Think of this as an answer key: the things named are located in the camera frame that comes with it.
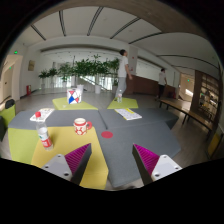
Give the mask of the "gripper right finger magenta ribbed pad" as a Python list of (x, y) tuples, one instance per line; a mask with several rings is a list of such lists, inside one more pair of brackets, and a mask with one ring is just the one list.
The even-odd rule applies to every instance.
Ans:
[(132, 154), (144, 185), (181, 170), (168, 155), (157, 155), (140, 145), (134, 144)]

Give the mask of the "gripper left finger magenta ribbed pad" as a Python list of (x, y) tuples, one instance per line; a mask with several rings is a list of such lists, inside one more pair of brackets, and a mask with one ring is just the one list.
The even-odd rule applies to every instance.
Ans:
[(57, 154), (42, 169), (79, 185), (91, 154), (91, 144), (88, 143), (66, 155)]

